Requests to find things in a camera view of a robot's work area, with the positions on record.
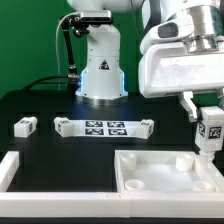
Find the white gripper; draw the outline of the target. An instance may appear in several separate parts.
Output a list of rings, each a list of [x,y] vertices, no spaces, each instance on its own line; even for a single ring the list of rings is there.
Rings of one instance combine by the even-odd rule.
[[[144,36],[138,67],[141,94],[146,98],[178,95],[190,122],[198,119],[193,92],[224,87],[224,43],[212,53],[189,53],[184,39],[194,31],[185,15],[151,28]]]

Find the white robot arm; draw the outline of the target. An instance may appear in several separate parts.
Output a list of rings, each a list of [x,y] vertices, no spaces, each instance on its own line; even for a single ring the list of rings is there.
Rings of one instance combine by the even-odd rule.
[[[224,87],[224,76],[211,74],[224,56],[224,0],[67,0],[77,14],[74,34],[87,34],[87,65],[78,95],[91,101],[113,101],[126,95],[119,67],[120,33],[114,12],[140,9],[145,35],[138,67],[146,98],[177,95],[194,122],[195,93]]]

